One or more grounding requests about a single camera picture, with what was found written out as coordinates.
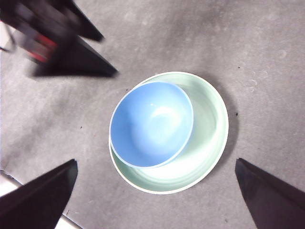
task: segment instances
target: blue bowl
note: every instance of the blue bowl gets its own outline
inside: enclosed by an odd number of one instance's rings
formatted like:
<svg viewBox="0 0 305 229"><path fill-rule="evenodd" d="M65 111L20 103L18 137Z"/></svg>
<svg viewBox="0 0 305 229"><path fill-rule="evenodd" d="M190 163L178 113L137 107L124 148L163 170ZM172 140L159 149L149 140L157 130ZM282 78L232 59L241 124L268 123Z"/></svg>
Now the blue bowl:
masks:
<svg viewBox="0 0 305 229"><path fill-rule="evenodd" d="M173 160L193 130L193 107L172 83L135 87L118 103L110 120L110 143L116 156L137 168L158 167Z"/></svg>

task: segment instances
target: black object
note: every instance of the black object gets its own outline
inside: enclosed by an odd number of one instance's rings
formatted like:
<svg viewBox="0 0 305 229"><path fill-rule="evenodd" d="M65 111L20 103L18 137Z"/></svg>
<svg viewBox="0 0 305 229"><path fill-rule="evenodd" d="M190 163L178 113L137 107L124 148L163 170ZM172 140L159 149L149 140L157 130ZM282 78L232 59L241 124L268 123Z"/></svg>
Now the black object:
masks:
<svg viewBox="0 0 305 229"><path fill-rule="evenodd" d="M305 228L305 193L239 158L236 177L258 229Z"/></svg>
<svg viewBox="0 0 305 229"><path fill-rule="evenodd" d="M58 48L46 63L39 64L34 76L90 75L113 76L117 70L79 37Z"/></svg>
<svg viewBox="0 0 305 229"><path fill-rule="evenodd" d="M77 177L73 159L0 198L1 229L53 229Z"/></svg>
<svg viewBox="0 0 305 229"><path fill-rule="evenodd" d="M59 15L58 12L67 15L69 11L74 14L72 16L74 19L71 16L69 19L75 21L76 34L95 41L103 38L103 35L72 0L0 0L0 9L0 18L4 23L18 30L23 23L27 22L30 27L40 32L51 29L47 28L47 24L43 25L46 18L48 23L52 23L50 19L58 22L60 20L56 18Z"/></svg>
<svg viewBox="0 0 305 229"><path fill-rule="evenodd" d="M78 35L103 35L72 0L0 0L1 20L25 35L22 48L39 64L34 75L100 75L117 71Z"/></svg>

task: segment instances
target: bowl rim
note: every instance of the bowl rim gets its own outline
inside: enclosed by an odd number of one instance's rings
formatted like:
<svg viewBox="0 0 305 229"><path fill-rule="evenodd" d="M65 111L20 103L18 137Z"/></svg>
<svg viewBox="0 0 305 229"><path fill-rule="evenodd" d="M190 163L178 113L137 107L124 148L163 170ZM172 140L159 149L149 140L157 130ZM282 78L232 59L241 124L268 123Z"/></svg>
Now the bowl rim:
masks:
<svg viewBox="0 0 305 229"><path fill-rule="evenodd" d="M189 130L189 132L187 133L187 137L185 138L185 141L183 142L183 144L181 145L181 147L177 150L177 152L175 152L175 154L173 154L170 158L166 159L165 161L161 162L161 163L158 163L156 165L153 165L153 166L146 166L146 167L143 167L143 166L137 166L137 165L133 165L129 162L127 162L126 160L124 160L120 155L119 153L115 150L114 148L114 145L112 143L112 139L111 139L111 125L112 125L112 120L113 120L113 117L114 117L114 114L116 112L116 110L118 109L118 107L120 106L120 104L122 103L122 101L130 94L132 93L133 91L137 90L138 88L142 87L142 86L145 86L147 84L152 84L152 83L165 83L165 84L169 84L173 87L175 87L176 89L178 89L180 92L182 92L182 94L184 95L184 97L186 98L187 100L187 103L190 107L190 111L191 111L191 128ZM147 168L156 168L156 167L160 167L162 165L165 165L167 163L169 163L170 161L174 160L182 151L183 149L186 147L187 143L189 142L190 140L190 137L192 135L192 132L193 132L193 126L194 126L194 110L193 110L193 105L192 105L192 102L189 98L189 96L187 95L187 93L182 89L180 88L179 86L175 85L174 83L169 83L169 82L164 82L164 81L154 81L154 82L142 82L142 83L139 83L137 84L134 88L132 88L128 93L126 93L122 99L120 99L120 101L118 102L118 104L116 105L112 115L111 115L111 119L110 119L110 123L109 123L109 137L110 137L110 144L111 144L111 147L115 153L115 155L123 162L125 163L126 165L130 166L130 167L134 167L134 168L140 168L140 169L147 169Z"/></svg>
<svg viewBox="0 0 305 229"><path fill-rule="evenodd" d="M223 152L224 152L224 148L226 146L226 143L227 143L227 140L228 140L228 134L229 134L229 117L228 117L228 111L226 109L226 106L225 106L225 103L224 103L224 100L222 99L221 95L219 94L219 92L209 83L207 82L205 79L197 76L197 75L194 75L192 73L185 73L185 72L165 72L165 73L160 73L160 74L156 74L154 76L151 76L149 78L147 78L146 80L143 80L141 81L138 85L142 84L142 83L145 83L146 81L150 80L150 79L153 79L155 77L158 77L158 76L161 76L161 75L165 75L165 74L186 74L186 75L190 75L190 76L193 76L195 78L198 78L199 80L202 80L205 84L207 84L208 86L210 86L210 88L215 92L215 94L220 98L220 102L224 108L224 116L225 116L225 138L224 138L224 141L223 141L223 145L219 151L219 154L217 156L217 158L215 159L214 163L210 166L210 168L205 172L203 173L199 178L197 178L195 181L191 182L190 184L184 186L184 187L180 187L180 188L177 188L177 189L173 189L173 190L169 190L169 191L153 191L153 190L149 190L149 189L145 189L145 188L142 188L142 187L139 187L137 186L136 184L132 183L129 179L127 179L124 174L120 171L120 169L118 168L118 166L116 165L115 161L114 161L114 158L113 158L113 155L112 155L112 148L111 148L111 144L110 144L110 135L108 136L109 138L109 142L108 142L108 146L109 146L109 153L110 153L110 157L111 157L111 160L112 160L112 163L115 167L115 169L117 170L117 172L120 174L120 176L128 183L130 184L132 187L136 188L137 190L140 190L140 191L143 191L143 192L146 192L146 193L150 193L150 194L157 194L157 195L167 195L167 194L173 194L173 193L177 193L177 192L181 192L181 191L184 191L192 186L194 186L195 184L197 184L198 182L200 182L202 179L204 179L211 171L212 169L215 167L215 165L218 163L220 157L222 156Z"/></svg>

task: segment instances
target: green plate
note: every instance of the green plate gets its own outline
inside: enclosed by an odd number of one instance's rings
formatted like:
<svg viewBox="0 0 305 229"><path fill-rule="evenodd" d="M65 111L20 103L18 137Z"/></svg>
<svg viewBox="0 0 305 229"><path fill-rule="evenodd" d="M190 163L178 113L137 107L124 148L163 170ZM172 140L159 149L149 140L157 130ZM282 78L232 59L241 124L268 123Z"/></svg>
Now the green plate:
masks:
<svg viewBox="0 0 305 229"><path fill-rule="evenodd" d="M228 113L219 93L206 80L183 72L155 75L142 83L163 81L181 87L189 96L194 110L194 127L190 141L180 155L170 163L138 169L117 158L110 146L112 162L133 187L153 194L183 191L201 181L221 157L229 130Z"/></svg>

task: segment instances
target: light green dish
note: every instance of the light green dish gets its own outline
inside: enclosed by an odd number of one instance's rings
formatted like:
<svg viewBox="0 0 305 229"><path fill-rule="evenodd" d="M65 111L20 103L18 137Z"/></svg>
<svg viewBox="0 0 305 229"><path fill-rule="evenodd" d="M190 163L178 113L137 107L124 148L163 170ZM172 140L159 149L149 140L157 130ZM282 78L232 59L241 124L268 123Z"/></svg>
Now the light green dish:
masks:
<svg viewBox="0 0 305 229"><path fill-rule="evenodd" d="M174 83L189 96L194 127L188 145L170 163L147 169L129 167L119 160L110 144L109 150L116 170L130 185L148 193L171 194L195 185L214 168L224 151L229 120L224 101L206 80L190 73L168 72L140 84L155 81Z"/></svg>

